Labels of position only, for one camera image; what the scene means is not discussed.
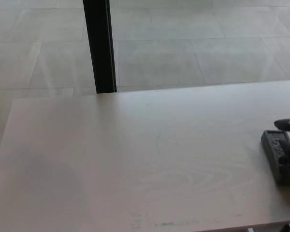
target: wood grain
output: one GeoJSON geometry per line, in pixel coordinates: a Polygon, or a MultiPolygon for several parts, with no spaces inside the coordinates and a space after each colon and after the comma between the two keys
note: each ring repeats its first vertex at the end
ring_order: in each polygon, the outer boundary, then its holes
{"type": "Polygon", "coordinates": [[[0,232],[201,232],[290,222],[260,137],[290,81],[16,100],[0,232]]]}

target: black pole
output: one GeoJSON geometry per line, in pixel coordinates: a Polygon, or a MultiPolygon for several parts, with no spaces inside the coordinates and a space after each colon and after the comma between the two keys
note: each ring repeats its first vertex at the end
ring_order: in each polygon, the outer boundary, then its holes
{"type": "Polygon", "coordinates": [[[83,0],[97,93],[117,92],[109,0],[83,0]]]}

